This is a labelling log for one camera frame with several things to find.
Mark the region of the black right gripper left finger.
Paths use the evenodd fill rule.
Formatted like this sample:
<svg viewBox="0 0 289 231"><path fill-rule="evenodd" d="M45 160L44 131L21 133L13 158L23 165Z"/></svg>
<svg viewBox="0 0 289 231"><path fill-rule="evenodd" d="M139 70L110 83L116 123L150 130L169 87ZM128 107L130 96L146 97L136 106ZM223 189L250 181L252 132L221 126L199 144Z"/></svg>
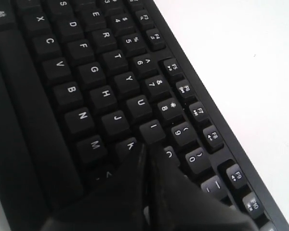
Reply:
<svg viewBox="0 0 289 231"><path fill-rule="evenodd" d="M44 231L144 231L144 144L137 143L110 179L85 198L53 213Z"/></svg>

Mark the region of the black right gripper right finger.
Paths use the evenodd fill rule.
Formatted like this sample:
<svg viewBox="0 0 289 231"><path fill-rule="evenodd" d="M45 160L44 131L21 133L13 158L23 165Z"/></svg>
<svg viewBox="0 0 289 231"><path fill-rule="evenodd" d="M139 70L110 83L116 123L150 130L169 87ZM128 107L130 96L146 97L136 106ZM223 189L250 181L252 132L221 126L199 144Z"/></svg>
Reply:
<svg viewBox="0 0 289 231"><path fill-rule="evenodd" d="M204 193L165 154L148 151L148 196L153 231L255 231L252 219Z"/></svg>

